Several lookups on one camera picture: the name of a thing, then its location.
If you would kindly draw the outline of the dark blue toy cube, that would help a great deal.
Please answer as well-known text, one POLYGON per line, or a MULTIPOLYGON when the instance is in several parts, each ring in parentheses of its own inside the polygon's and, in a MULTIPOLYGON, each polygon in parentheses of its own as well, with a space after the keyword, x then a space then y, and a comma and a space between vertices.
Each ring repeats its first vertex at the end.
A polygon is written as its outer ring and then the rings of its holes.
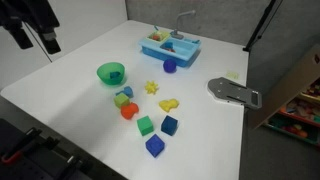
POLYGON ((161 131, 173 136, 177 130, 178 121, 171 116, 166 116, 161 124, 161 131))

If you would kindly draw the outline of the black tripod pole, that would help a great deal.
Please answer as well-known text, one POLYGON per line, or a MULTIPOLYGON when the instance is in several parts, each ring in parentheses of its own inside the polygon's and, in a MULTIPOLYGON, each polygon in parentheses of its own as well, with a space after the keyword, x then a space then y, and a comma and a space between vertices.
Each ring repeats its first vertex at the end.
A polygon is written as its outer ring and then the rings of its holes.
POLYGON ((282 2, 283 0, 270 0, 270 3, 265 8, 263 15, 254 29, 249 41, 243 48, 244 51, 250 52, 255 43, 262 38, 264 32, 267 30, 278 9, 282 5, 282 2))

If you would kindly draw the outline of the green translucent bowl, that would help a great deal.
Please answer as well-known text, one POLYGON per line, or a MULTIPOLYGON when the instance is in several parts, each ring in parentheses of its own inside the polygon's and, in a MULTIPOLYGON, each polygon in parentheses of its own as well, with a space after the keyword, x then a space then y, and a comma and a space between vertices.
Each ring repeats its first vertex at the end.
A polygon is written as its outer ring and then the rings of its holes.
POLYGON ((120 84, 125 75, 125 67, 119 62, 109 62, 101 65, 97 69, 97 76, 107 85, 120 84), (120 76, 115 79, 110 79, 110 72, 120 72, 120 76))

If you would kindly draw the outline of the purple round toy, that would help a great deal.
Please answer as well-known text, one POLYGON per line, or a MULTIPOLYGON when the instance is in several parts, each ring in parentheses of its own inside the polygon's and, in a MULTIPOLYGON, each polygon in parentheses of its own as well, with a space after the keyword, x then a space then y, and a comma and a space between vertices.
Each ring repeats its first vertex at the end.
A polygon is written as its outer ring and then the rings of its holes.
POLYGON ((171 59, 165 60, 163 63, 163 69, 167 73, 174 73, 176 71, 176 62, 171 59))

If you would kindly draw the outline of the wooden toy shelf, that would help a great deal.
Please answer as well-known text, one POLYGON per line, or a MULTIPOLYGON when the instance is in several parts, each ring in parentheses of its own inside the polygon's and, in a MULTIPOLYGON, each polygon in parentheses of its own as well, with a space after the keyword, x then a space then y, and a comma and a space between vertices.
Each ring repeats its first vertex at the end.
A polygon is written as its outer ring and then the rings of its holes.
POLYGON ((319 146, 320 45, 314 45, 263 98, 262 108, 250 110, 252 129, 268 127, 319 146))

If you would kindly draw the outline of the light blue toy shape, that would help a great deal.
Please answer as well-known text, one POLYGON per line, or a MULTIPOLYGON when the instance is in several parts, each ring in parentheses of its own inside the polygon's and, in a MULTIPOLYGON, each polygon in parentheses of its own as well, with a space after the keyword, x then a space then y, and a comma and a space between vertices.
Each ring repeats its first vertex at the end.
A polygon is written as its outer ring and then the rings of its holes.
POLYGON ((119 95, 121 93, 125 94, 129 98, 133 98, 134 97, 133 90, 132 90, 132 88, 130 86, 126 86, 122 91, 117 92, 117 95, 119 95))

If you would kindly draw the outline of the orange toy shape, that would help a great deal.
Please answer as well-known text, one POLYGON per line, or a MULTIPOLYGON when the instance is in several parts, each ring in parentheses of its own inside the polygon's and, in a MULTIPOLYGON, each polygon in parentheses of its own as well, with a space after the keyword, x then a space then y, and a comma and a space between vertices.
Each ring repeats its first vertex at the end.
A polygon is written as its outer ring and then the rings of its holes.
POLYGON ((122 106, 120 110, 122 117, 127 120, 130 120, 138 112, 139 107, 136 103, 130 103, 129 105, 122 106))

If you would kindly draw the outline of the grey toy faucet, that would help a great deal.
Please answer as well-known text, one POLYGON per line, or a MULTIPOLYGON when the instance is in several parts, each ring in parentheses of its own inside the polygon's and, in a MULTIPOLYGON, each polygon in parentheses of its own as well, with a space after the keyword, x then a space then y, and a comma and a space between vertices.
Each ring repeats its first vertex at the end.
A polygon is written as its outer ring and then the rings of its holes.
POLYGON ((196 10, 190 10, 190 11, 186 11, 186 12, 182 12, 182 13, 178 14, 178 16, 176 18, 176 26, 175 26, 174 30, 171 32, 171 36, 176 39, 180 39, 180 40, 183 39, 184 36, 179 33, 179 24, 180 24, 183 17, 195 16, 195 15, 196 15, 196 10))

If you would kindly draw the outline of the small yellow-green sticker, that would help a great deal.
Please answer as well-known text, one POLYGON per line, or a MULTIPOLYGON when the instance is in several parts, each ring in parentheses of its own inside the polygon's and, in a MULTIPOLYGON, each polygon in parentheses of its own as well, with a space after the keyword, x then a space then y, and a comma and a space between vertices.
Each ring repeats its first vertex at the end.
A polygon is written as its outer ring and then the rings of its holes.
POLYGON ((226 77, 237 80, 239 79, 239 74, 237 72, 227 71, 226 77))

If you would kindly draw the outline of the yellow flat toy shape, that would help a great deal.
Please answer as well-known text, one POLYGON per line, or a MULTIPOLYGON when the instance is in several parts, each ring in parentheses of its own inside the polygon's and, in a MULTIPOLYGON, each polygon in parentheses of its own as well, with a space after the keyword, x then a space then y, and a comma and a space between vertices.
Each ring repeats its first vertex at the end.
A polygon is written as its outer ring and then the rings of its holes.
POLYGON ((179 101, 177 99, 162 100, 159 102, 159 106, 165 112, 169 112, 172 108, 179 106, 179 101))

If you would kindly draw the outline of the grey metal mounting plate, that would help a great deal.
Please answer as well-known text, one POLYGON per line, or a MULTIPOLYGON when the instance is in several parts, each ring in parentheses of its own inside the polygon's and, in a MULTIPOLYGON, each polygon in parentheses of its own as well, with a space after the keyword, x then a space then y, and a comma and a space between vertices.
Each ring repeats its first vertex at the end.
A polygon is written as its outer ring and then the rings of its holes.
POLYGON ((207 89, 215 99, 220 101, 239 104, 249 109, 262 107, 262 95, 258 91, 224 77, 209 80, 207 89))

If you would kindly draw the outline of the blue toy sink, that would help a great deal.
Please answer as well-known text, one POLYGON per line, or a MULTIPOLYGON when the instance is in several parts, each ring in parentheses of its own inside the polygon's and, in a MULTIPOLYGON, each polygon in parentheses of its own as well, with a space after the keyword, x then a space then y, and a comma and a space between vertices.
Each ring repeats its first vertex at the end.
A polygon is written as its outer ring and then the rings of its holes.
POLYGON ((180 67, 188 67, 196 59, 200 40, 173 38, 167 31, 156 30, 139 41, 142 52, 159 60, 174 60, 180 67))

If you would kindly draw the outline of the light green toy cube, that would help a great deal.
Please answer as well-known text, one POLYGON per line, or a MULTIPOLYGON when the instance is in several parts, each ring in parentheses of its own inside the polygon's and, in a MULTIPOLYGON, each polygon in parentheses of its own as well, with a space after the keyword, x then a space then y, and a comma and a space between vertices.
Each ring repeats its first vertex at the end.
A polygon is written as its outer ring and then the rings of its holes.
POLYGON ((114 103, 118 108, 122 106, 127 106, 130 104, 130 99, 124 93, 120 93, 114 97, 114 103))

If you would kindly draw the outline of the blue toy inside bowl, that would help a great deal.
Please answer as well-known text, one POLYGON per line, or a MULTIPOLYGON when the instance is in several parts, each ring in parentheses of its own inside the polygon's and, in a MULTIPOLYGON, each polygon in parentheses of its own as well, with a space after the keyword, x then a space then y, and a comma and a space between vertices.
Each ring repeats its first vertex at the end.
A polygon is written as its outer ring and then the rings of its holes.
POLYGON ((110 79, 115 79, 120 76, 120 72, 110 72, 110 79))

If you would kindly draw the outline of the yellow spiky round toy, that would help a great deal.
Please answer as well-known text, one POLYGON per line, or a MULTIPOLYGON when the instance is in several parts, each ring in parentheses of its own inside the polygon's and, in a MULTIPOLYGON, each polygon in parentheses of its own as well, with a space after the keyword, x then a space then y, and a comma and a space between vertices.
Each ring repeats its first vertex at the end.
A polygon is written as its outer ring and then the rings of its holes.
POLYGON ((144 88, 148 94, 155 94, 158 90, 158 85, 154 81, 147 81, 144 88))

